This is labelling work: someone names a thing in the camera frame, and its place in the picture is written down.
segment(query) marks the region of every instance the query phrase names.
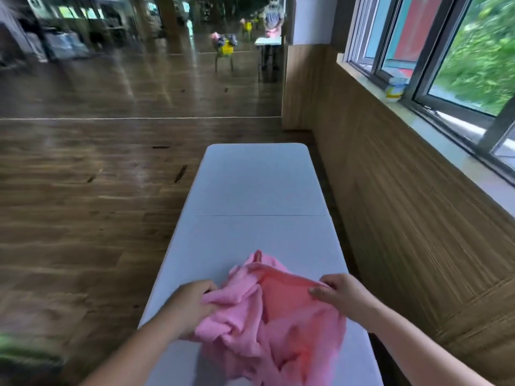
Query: wooden floor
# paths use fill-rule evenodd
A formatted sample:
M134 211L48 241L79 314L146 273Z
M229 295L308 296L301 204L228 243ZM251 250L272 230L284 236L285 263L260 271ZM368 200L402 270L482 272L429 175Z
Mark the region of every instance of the wooden floor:
M305 143L341 232L312 134L281 130L280 82L258 83L254 51L234 74L215 75L213 56L119 52L0 76L1 338L66 360L21 384L77 384L136 329L212 143ZM5 120L233 116L259 118Z

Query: dark pants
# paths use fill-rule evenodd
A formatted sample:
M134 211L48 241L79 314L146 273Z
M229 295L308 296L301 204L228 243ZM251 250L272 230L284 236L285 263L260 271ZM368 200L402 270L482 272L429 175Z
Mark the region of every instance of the dark pants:
M268 57L270 56L270 47L272 47L272 64L274 66L277 66L277 47L278 46L272 46L270 44L265 45L265 59L263 60L263 65L266 65L268 63Z

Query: yellow basket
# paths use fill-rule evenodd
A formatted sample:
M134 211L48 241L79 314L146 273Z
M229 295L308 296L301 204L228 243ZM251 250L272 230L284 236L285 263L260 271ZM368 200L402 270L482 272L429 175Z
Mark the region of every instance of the yellow basket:
M234 52L234 47L230 44L230 42L226 39L225 44L222 46L222 54L229 55Z

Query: left hand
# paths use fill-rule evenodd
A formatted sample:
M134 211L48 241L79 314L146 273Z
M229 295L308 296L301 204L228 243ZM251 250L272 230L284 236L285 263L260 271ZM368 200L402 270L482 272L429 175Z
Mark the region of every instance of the left hand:
M217 290L212 280L191 281L180 285L156 314L156 318L170 323L180 337L186 337L204 318L218 309L213 304L204 305L202 297L206 292Z

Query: right hand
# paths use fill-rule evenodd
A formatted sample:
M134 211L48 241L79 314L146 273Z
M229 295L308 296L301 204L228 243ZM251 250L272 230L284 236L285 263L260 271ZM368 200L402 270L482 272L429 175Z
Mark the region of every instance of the right hand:
M318 300L333 305L340 314L370 331L374 311L384 306L364 285L349 274L324 275L320 281L330 286L312 287L309 293Z

